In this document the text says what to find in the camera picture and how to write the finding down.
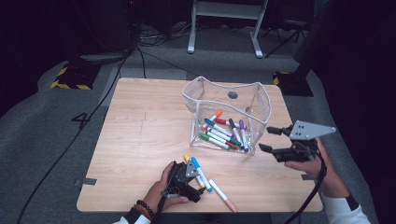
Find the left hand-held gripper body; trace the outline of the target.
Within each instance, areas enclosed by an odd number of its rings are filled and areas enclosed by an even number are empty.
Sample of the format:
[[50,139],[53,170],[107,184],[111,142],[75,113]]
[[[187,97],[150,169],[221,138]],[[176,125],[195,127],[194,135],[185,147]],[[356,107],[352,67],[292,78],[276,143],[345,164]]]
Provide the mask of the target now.
[[162,192],[164,198],[176,198],[178,196],[187,197],[189,189],[194,189],[190,182],[193,177],[187,177],[187,164],[185,162],[177,163],[174,161],[174,165],[171,173],[168,176],[168,182],[166,189]]

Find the yellow marker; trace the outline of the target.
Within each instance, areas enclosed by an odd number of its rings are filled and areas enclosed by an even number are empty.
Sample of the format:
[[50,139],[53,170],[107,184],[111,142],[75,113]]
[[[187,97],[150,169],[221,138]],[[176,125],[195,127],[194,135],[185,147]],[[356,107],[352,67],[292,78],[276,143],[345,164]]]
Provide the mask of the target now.
[[[189,155],[187,155],[187,154],[184,155],[185,162],[189,162],[190,159],[191,159],[191,157]],[[201,179],[201,177],[199,175],[196,176],[195,179],[197,180],[200,188],[205,188],[205,183],[203,182],[203,180]]]

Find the peach marker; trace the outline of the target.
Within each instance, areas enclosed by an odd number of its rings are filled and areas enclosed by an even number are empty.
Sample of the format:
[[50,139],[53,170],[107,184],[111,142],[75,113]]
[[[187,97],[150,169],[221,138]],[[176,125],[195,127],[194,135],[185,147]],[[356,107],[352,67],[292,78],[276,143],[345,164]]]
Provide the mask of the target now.
[[236,213],[238,211],[236,205],[227,197],[227,195],[221,190],[215,181],[213,179],[209,179],[208,182],[215,192],[220,196],[220,198],[225,202],[225,204],[230,208],[230,210]]

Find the purple marker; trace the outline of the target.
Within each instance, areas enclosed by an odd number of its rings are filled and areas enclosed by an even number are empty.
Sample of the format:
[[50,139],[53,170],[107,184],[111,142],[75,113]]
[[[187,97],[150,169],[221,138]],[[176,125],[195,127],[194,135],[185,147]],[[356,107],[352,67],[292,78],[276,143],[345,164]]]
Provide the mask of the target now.
[[242,141],[243,141],[243,146],[244,146],[244,151],[248,152],[248,140],[247,140],[247,136],[246,136],[246,126],[245,123],[242,119],[240,119],[238,121],[239,123],[239,127],[240,127],[240,132],[242,135]]

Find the dark green marker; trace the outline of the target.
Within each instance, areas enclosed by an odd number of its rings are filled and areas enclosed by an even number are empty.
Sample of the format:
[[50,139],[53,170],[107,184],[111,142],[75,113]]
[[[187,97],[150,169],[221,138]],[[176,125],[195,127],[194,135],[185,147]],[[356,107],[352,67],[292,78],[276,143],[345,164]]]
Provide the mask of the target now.
[[225,133],[216,131],[216,130],[214,130],[214,129],[212,129],[212,128],[209,128],[208,130],[206,130],[206,132],[207,132],[207,133],[211,133],[212,135],[215,135],[215,136],[217,136],[217,137],[219,137],[219,138],[221,138],[221,139],[223,139],[223,140],[226,140],[226,141],[228,141],[228,142],[230,142],[230,143],[232,143],[232,144],[234,144],[234,145],[237,145],[238,147],[241,147],[241,146],[242,146],[242,144],[241,144],[239,141],[237,141],[237,140],[231,138],[230,136],[228,136],[228,135],[225,134]]

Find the black marker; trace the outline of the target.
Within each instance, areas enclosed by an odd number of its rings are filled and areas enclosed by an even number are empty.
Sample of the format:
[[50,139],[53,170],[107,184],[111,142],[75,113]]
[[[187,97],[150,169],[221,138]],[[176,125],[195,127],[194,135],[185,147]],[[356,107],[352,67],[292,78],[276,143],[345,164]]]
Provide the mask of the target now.
[[239,144],[240,147],[242,147],[242,146],[243,146],[243,143],[242,143],[241,137],[240,137],[240,135],[239,135],[239,132],[238,132],[237,129],[236,129],[236,126],[235,126],[235,124],[234,124],[233,119],[229,119],[229,123],[230,123],[230,126],[231,126],[232,129],[233,129],[233,134],[234,134],[236,140],[240,143],[240,144]]

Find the red marker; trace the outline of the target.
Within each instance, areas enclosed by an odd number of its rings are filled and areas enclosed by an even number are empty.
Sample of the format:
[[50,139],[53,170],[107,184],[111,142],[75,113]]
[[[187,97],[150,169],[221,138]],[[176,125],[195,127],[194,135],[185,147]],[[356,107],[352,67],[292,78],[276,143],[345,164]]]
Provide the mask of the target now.
[[[216,118],[216,119],[215,119],[215,122],[218,123],[218,124],[224,124],[224,125],[231,126],[230,121],[228,121],[228,120],[226,120],[226,119],[219,119],[219,118]],[[233,121],[233,125],[234,125],[236,128],[241,128],[239,122]]]

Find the clear plastic pouch white trim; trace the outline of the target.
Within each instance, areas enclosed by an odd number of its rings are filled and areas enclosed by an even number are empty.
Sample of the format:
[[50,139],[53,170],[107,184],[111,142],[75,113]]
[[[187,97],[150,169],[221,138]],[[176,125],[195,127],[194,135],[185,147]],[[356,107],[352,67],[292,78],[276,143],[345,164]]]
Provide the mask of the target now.
[[[222,109],[219,119],[233,119],[236,122],[242,119],[244,121],[248,143],[248,152],[244,151],[244,146],[224,150],[247,155],[255,154],[255,146],[261,139],[272,112],[269,96],[261,83],[223,86],[213,83],[205,77],[198,77],[183,88],[182,94],[185,98],[185,105],[193,116],[192,146],[224,149],[199,137],[199,133],[205,133],[216,140],[224,141],[206,132],[212,128],[211,126],[201,130],[201,126],[205,123],[204,120],[211,118],[219,109]],[[218,125],[233,134],[231,126]]]

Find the orange marker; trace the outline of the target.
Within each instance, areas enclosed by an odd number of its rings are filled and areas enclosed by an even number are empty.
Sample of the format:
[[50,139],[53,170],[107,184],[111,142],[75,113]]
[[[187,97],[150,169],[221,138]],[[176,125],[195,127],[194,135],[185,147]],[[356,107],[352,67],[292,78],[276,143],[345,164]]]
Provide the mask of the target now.
[[[219,109],[211,118],[209,118],[210,121],[214,121],[216,118],[218,118],[222,114],[222,109]],[[201,130],[205,130],[209,124],[205,123],[201,126]]]

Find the dark blue marker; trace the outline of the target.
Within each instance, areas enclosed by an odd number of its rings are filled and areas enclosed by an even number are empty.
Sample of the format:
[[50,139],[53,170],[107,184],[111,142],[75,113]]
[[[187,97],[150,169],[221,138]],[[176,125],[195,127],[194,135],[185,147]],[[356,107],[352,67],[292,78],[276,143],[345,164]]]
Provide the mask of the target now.
[[212,120],[210,120],[210,119],[205,119],[205,123],[206,123],[207,125],[211,126],[213,129],[215,129],[215,130],[217,130],[217,131],[219,131],[219,132],[221,132],[221,133],[224,133],[224,134],[226,134],[226,135],[229,136],[229,137],[232,137],[232,136],[233,136],[232,133],[229,133],[227,130],[221,128],[218,124],[216,124],[214,121],[212,121]]

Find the person's left hand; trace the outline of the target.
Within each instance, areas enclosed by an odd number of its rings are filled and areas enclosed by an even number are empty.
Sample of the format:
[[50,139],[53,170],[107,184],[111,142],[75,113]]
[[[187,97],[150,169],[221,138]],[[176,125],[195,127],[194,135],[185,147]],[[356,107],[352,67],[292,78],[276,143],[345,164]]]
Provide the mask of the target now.
[[[151,209],[151,211],[156,214],[158,212],[158,204],[162,199],[162,192],[167,187],[168,176],[172,171],[174,163],[171,161],[163,170],[161,179],[156,181],[151,188],[148,190],[148,193],[143,199],[143,202],[147,204],[147,206]],[[168,207],[176,205],[188,203],[189,199],[187,197],[178,196],[176,198],[166,199],[163,204],[163,210],[166,210]]]

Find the person's right hand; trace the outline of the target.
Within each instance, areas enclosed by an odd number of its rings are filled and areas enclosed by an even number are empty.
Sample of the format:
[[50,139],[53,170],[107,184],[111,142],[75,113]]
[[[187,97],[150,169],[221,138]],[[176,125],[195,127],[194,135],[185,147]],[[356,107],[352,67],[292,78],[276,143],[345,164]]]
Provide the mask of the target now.
[[[318,152],[320,153],[325,164],[329,165],[330,159],[328,157],[325,146],[318,137],[316,138],[316,141],[318,143]],[[316,156],[316,158],[313,161],[305,161],[305,162],[286,161],[284,165],[293,170],[306,172],[308,176],[318,179],[320,170],[322,168],[322,161],[319,158],[319,156]]]

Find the black yellow-striped stand base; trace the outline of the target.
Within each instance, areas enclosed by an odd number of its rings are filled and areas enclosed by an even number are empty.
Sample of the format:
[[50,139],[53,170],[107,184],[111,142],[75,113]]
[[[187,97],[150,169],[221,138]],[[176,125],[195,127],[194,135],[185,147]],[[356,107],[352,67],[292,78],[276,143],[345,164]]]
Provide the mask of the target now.
[[313,97],[314,94],[306,80],[306,76],[295,73],[276,71],[273,73],[274,84],[277,85],[283,95]]
[[101,69],[100,65],[76,66],[66,63],[51,84],[52,88],[90,91]]

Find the black tripod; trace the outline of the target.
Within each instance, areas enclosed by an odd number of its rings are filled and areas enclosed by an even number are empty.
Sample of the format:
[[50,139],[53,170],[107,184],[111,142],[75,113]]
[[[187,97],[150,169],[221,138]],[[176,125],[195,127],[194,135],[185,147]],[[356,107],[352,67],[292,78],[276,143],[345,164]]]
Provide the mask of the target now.
[[[263,35],[266,37],[270,32],[276,32],[279,45],[276,46],[274,49],[270,50],[268,53],[265,54],[265,58],[270,57],[274,54],[277,50],[283,47],[286,43],[288,43],[293,38],[295,41],[298,41],[299,36],[305,37],[304,32],[309,31],[312,27],[312,23],[308,21],[296,21],[296,20],[281,20],[278,21],[276,25],[273,25],[269,28]],[[282,38],[280,36],[280,30],[289,31],[290,35],[286,38]]]

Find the white metal stand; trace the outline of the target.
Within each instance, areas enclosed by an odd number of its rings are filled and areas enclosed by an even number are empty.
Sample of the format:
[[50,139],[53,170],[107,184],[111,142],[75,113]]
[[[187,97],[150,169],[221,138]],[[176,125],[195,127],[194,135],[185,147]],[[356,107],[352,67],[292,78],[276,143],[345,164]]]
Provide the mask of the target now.
[[262,0],[262,3],[257,6],[193,0],[191,8],[191,32],[187,52],[189,54],[195,52],[196,22],[198,16],[244,19],[256,22],[254,31],[249,33],[249,38],[256,57],[259,59],[262,58],[263,53],[258,41],[258,34],[261,29],[267,5],[268,0]]

